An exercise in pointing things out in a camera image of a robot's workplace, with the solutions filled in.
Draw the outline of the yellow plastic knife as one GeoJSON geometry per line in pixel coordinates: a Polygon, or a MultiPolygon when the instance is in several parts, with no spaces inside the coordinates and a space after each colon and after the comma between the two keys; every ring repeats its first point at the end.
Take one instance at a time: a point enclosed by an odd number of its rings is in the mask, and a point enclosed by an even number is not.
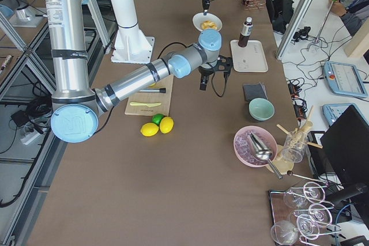
{"type": "Polygon", "coordinates": [[[129,105],[133,107],[158,107],[161,105],[161,103],[142,103],[142,102],[131,101],[129,102],[129,105]]]}

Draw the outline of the cream rabbit serving tray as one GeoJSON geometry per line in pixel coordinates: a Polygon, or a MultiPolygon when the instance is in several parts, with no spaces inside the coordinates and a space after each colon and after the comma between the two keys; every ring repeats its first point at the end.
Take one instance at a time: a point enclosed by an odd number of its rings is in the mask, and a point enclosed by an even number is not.
{"type": "Polygon", "coordinates": [[[234,70],[240,73],[265,73],[268,64],[262,43],[259,40],[249,40],[246,47],[240,47],[238,40],[230,42],[234,70]]]}

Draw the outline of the wine glass rack tray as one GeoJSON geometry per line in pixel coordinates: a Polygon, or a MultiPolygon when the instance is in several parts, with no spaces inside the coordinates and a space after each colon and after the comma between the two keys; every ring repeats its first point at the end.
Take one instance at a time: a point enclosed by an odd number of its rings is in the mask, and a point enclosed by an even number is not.
{"type": "Polygon", "coordinates": [[[316,245],[322,236],[337,236],[334,204],[326,200],[322,181],[310,180],[285,191],[268,191],[272,214],[270,235],[276,245],[316,245]]]}

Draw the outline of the wooden cutting board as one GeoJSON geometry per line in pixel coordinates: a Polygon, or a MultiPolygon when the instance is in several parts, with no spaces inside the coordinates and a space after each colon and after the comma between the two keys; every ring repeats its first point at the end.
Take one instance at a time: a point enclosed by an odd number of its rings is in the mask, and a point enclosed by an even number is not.
{"type": "Polygon", "coordinates": [[[174,76],[171,75],[155,83],[155,85],[149,87],[149,89],[166,88],[165,93],[139,92],[132,94],[128,98],[125,114],[139,116],[153,116],[157,113],[162,113],[163,115],[168,116],[170,111],[173,79],[174,76]],[[148,103],[148,104],[160,103],[160,105],[156,107],[131,106],[130,105],[131,102],[148,103]]]}

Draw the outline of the dark grey folded cloth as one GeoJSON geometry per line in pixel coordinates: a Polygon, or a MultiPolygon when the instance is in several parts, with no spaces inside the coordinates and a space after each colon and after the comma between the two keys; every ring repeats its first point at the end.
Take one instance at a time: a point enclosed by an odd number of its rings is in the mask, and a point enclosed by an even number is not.
{"type": "Polygon", "coordinates": [[[243,84],[244,99],[250,102],[253,99],[268,99],[266,89],[263,83],[243,84]]]}

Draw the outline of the mint green bowl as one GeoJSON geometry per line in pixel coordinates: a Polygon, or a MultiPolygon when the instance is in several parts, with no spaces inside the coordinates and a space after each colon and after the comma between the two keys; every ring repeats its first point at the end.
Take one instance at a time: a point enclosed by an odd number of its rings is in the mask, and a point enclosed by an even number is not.
{"type": "Polygon", "coordinates": [[[266,121],[275,113],[274,105],[269,100],[263,98],[251,100],[248,109],[250,115],[259,121],[266,121]]]}

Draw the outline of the black monitor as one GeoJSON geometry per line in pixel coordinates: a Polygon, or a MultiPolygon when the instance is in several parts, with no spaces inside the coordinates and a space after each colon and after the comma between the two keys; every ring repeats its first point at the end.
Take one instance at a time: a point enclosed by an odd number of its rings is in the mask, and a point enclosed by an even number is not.
{"type": "Polygon", "coordinates": [[[368,123],[350,105],[321,138],[323,150],[344,184],[368,184],[368,123]]]}

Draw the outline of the whole lemon rear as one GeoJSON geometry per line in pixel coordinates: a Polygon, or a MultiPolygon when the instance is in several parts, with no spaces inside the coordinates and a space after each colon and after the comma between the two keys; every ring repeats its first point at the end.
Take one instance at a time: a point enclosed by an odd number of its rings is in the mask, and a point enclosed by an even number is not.
{"type": "Polygon", "coordinates": [[[174,127],[173,118],[166,116],[162,118],[159,124],[159,129],[163,134],[169,133],[174,127]]]}

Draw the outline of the steel muddler black tip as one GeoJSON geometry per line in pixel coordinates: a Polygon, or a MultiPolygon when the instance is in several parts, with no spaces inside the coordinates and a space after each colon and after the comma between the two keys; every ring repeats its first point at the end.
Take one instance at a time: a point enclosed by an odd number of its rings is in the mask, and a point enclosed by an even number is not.
{"type": "Polygon", "coordinates": [[[139,93],[166,93],[166,88],[145,88],[141,89],[139,93]]]}

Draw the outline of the clear glass on stand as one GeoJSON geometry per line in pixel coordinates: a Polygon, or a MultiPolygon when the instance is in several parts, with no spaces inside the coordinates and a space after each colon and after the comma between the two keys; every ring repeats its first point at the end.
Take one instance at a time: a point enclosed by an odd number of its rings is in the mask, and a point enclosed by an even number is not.
{"type": "Polygon", "coordinates": [[[287,134],[281,154],[290,162],[301,162],[307,146],[307,134],[302,131],[291,131],[287,134]]]}

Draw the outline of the pink ice bowl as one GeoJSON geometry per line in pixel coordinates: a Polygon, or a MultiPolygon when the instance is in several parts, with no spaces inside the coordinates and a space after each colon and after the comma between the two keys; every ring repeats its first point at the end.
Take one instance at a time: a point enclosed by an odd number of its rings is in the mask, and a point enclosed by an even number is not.
{"type": "Polygon", "coordinates": [[[251,154],[251,147],[248,144],[249,133],[258,136],[272,150],[271,160],[274,160],[276,157],[277,143],[271,133],[258,126],[246,126],[237,131],[234,136],[234,151],[237,158],[250,167],[260,168],[266,166],[267,162],[259,161],[251,154]]]}

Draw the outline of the dark tea bottle on tray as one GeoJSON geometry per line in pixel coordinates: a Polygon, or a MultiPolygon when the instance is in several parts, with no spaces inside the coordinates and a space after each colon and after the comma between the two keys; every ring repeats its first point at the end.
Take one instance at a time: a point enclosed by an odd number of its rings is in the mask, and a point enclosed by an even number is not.
{"type": "Polygon", "coordinates": [[[252,18],[247,17],[240,32],[238,46],[246,47],[253,28],[252,18]]]}

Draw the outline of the light grey round plate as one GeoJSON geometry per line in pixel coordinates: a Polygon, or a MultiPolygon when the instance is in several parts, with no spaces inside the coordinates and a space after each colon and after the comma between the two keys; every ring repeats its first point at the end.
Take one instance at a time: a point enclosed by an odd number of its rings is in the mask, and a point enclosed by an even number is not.
{"type": "Polygon", "coordinates": [[[211,14],[211,13],[207,13],[206,16],[204,16],[203,13],[197,13],[193,17],[193,24],[194,24],[196,29],[198,29],[199,31],[203,31],[201,29],[201,23],[203,21],[206,21],[206,20],[213,21],[217,24],[218,30],[216,30],[216,31],[219,31],[223,27],[222,21],[217,16],[215,16],[214,14],[211,14]]]}

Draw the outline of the whole lemon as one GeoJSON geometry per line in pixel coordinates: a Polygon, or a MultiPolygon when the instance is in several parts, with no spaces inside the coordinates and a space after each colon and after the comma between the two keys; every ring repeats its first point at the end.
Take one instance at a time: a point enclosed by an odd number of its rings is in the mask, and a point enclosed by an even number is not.
{"type": "Polygon", "coordinates": [[[157,134],[157,132],[159,131],[159,126],[155,123],[145,123],[142,127],[141,127],[141,134],[145,137],[151,137],[154,136],[155,134],[157,134]]]}
{"type": "Polygon", "coordinates": [[[163,134],[169,133],[174,127],[173,118],[166,116],[162,118],[159,124],[159,129],[163,134]]]}

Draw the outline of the glazed twisted ring donut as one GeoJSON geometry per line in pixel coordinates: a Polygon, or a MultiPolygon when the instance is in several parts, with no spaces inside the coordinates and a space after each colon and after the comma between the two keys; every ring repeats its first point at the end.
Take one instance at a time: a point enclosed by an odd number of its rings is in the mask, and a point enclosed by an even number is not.
{"type": "Polygon", "coordinates": [[[218,30],[218,27],[217,27],[217,24],[215,22],[210,21],[210,20],[206,20],[206,21],[203,21],[201,23],[201,29],[202,30],[206,30],[206,29],[218,30]]]}

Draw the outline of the steel ice scoop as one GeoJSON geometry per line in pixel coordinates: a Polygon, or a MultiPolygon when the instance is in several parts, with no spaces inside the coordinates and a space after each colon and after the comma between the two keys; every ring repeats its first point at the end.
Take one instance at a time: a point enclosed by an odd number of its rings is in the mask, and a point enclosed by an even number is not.
{"type": "Polygon", "coordinates": [[[282,174],[270,159],[273,154],[272,150],[269,147],[267,147],[264,144],[264,142],[254,133],[249,133],[248,136],[250,138],[250,142],[253,147],[253,151],[251,152],[251,154],[259,161],[267,162],[271,167],[271,169],[273,170],[273,172],[278,177],[278,179],[282,179],[283,178],[282,174]]]}

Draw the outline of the whole lemon front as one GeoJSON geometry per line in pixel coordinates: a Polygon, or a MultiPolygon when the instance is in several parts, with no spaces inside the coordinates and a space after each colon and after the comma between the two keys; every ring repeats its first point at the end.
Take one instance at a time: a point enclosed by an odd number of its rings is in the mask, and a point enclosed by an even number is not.
{"type": "Polygon", "coordinates": [[[157,132],[159,131],[159,126],[155,123],[145,123],[142,127],[141,127],[141,134],[145,137],[151,137],[154,136],[155,134],[157,134],[157,132]]]}

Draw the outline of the green lime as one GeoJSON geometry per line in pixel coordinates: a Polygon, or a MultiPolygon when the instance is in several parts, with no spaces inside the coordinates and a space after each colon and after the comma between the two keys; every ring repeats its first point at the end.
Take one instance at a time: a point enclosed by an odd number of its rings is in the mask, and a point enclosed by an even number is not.
{"type": "Polygon", "coordinates": [[[156,125],[160,125],[160,122],[162,121],[162,119],[165,118],[165,115],[163,115],[162,113],[157,113],[155,115],[152,116],[152,123],[156,124],[156,125]]]}

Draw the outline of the blue teach pendant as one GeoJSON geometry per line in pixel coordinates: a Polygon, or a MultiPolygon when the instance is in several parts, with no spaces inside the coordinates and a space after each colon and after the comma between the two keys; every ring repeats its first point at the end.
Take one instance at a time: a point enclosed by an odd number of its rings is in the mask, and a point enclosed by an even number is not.
{"type": "Polygon", "coordinates": [[[323,115],[329,125],[333,123],[341,116],[341,114],[350,106],[354,106],[359,114],[362,115],[361,110],[355,103],[342,103],[342,104],[324,104],[322,106],[323,115]]]}
{"type": "Polygon", "coordinates": [[[333,93],[359,98],[368,96],[355,65],[327,61],[323,70],[333,93]]]}

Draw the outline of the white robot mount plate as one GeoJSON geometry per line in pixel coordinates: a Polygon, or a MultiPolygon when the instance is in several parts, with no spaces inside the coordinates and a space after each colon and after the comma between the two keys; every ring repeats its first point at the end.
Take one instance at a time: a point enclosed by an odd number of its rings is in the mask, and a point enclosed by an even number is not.
{"type": "Polygon", "coordinates": [[[111,61],[114,63],[146,64],[151,61],[155,38],[145,36],[138,27],[119,27],[111,61]]]}

